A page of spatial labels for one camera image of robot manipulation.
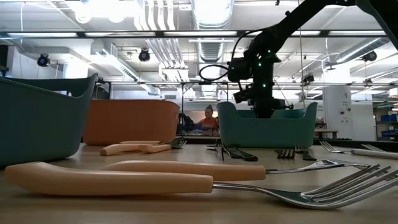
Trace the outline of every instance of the orange plastic bin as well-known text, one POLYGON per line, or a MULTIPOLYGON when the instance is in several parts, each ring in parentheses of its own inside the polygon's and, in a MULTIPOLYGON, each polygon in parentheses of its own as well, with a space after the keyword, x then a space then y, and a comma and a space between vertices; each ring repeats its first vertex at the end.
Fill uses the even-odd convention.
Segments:
POLYGON ((121 141, 172 141, 180 107, 163 100, 92 100, 83 141, 110 145, 121 141))

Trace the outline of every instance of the ceiling camera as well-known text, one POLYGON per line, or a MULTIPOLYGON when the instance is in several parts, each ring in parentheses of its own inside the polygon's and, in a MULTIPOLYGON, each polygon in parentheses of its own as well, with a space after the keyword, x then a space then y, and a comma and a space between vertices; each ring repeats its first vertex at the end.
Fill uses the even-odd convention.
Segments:
POLYGON ((141 49, 141 53, 138 56, 138 59, 141 62, 147 62, 150 59, 149 50, 148 49, 141 49))
POLYGON ((37 65, 40 67, 48 67, 50 65, 50 59, 48 54, 40 54, 37 60, 37 65))

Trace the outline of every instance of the white handle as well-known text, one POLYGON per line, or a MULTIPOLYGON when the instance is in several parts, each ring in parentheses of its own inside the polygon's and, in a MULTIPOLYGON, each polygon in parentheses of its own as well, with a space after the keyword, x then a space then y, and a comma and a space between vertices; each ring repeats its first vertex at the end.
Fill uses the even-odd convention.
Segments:
POLYGON ((365 149, 352 149, 351 153, 362 156, 376 156, 376 157, 384 157, 389 159, 398 159, 398 153, 394 152, 376 152, 365 149))

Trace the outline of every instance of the orange shirt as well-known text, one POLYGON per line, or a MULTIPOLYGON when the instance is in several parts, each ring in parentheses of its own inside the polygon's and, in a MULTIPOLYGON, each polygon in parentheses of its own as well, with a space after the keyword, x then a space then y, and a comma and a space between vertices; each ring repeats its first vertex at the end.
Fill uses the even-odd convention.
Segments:
POLYGON ((217 123, 217 119, 216 118, 205 118, 203 120, 200 121, 201 122, 201 126, 204 128, 213 128, 214 130, 218 131, 219 126, 217 123))

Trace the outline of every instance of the ceiling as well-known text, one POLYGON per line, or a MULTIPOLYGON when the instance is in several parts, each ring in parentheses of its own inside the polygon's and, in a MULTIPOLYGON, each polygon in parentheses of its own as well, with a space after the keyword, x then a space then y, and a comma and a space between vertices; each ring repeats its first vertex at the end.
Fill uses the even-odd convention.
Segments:
MULTIPOLYGON (((274 6, 275 1, 248 1, 235 0, 231 19, 231 30, 254 30, 272 26, 285 17, 286 11, 297 7, 297 1, 281 1, 279 6, 274 6)), ((59 8, 66 8, 65 2, 54 3, 59 8)), ((174 23, 177 30, 192 30, 193 20, 190 1, 174 1, 174 23)), ((21 31, 21 2, 0 1, 0 32, 21 31)), ((113 31, 135 30, 134 18, 125 18, 120 23, 113 23, 108 18, 93 18, 87 24, 79 24, 75 20, 72 10, 55 10, 47 2, 28 2, 23 7, 23 31, 113 31)), ((327 7, 310 19, 302 27, 303 30, 380 30, 376 20, 358 9, 357 7, 327 7)), ((230 60, 234 42, 225 43, 223 62, 230 60)), ((185 63, 188 66, 188 76, 194 80, 198 74, 198 59, 196 46, 189 43, 189 38, 179 38, 180 48, 185 63)), ((274 75, 278 82, 291 82, 291 76, 298 74, 302 67, 313 62, 313 59, 325 54, 338 54, 364 40, 363 38, 329 37, 329 38, 289 38, 279 50, 278 56, 282 63, 275 64, 274 75)), ((98 60, 97 55, 90 53, 91 43, 94 39, 34 39, 25 40, 24 45, 29 47, 69 47, 82 56, 88 58, 105 71, 105 79, 121 81, 121 73, 112 66, 98 60)), ((138 54, 141 48, 148 47, 144 39, 108 39, 118 48, 120 59, 142 75, 141 78, 149 81, 161 80, 158 75, 159 61, 151 55, 148 62, 140 62, 138 54)), ((237 47, 238 55, 250 44, 251 39, 242 39, 237 47)), ((365 77, 381 73, 397 67, 397 50, 394 46, 386 44, 376 50, 378 59, 369 63, 364 69, 364 62, 350 62, 351 77, 360 81, 365 77)), ((316 80, 322 79, 322 70, 313 71, 316 80)), ((394 82, 398 79, 395 75, 386 77, 379 82, 394 82)))

